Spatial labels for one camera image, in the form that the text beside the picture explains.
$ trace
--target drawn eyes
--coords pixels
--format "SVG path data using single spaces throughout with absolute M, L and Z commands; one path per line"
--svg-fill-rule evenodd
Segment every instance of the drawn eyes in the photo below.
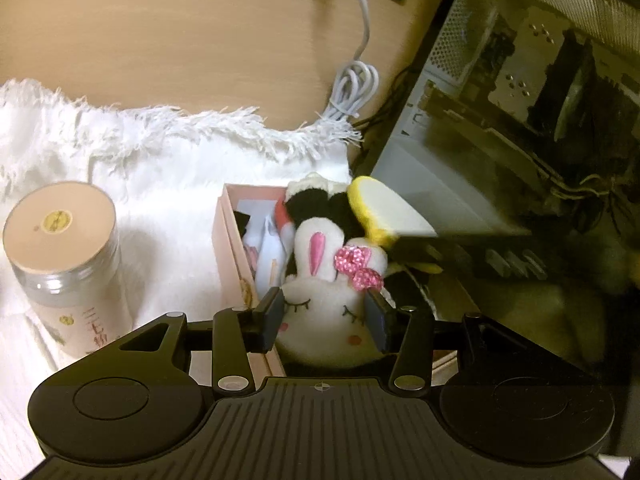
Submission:
M 309 310 L 309 303 L 311 303 L 311 298 L 303 301 L 302 303 L 289 303 L 289 301 L 284 300 L 284 306 L 286 307 L 287 311 L 289 311 L 289 307 L 292 306 L 294 313 L 297 312 L 301 307 L 305 307 L 307 310 Z
M 344 311 L 343 311 L 343 313 L 342 313 L 342 316 L 343 316 L 343 317 L 344 317 L 344 316 L 350 316 L 350 317 L 351 317 L 351 323 L 355 323 L 355 322 L 356 322 L 356 320 L 357 320 L 357 321 L 359 321 L 359 322 L 360 322 L 360 324 L 361 324 L 362 326 L 364 326 L 364 318 L 363 318 L 363 317 L 358 317 L 358 316 L 356 316 L 356 315 L 355 315 L 351 310 L 349 310 L 349 309 L 347 308 L 347 306 L 346 306 L 346 305 L 343 305 L 342 307 L 344 308 Z

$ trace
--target pink bow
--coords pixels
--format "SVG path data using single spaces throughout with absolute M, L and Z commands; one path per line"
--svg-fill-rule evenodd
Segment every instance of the pink bow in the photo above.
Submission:
M 345 245 L 335 253 L 334 267 L 351 279 L 351 285 L 356 290 L 375 288 L 380 291 L 384 281 L 375 270 L 367 267 L 370 257 L 371 249 L 368 247 Z

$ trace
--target stuffed bunny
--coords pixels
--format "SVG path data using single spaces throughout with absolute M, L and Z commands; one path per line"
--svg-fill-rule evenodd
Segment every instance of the stuffed bunny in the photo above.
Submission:
M 277 338 L 284 357 L 350 368 L 382 357 L 364 324 L 364 293 L 381 290 L 386 253 L 364 238 L 344 243 L 328 218 L 303 221 L 294 238 L 296 275 L 282 286 L 286 313 Z

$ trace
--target ribbed plastic surface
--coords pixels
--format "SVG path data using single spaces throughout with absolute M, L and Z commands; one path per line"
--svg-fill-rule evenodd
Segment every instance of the ribbed plastic surface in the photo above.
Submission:
M 187 443 L 151 462 L 98 468 L 50 458 L 38 480 L 613 479 L 594 458 L 553 468 L 493 462 L 454 441 L 426 402 L 375 380 L 271 378 L 217 403 Z

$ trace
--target wooden desk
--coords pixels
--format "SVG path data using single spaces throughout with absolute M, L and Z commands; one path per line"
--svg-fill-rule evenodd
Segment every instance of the wooden desk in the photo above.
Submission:
M 440 0 L 369 0 L 364 55 L 383 84 L 415 54 Z M 188 111 L 258 105 L 274 128 L 324 109 L 360 43 L 357 0 L 0 0 L 0 80 L 71 98 Z

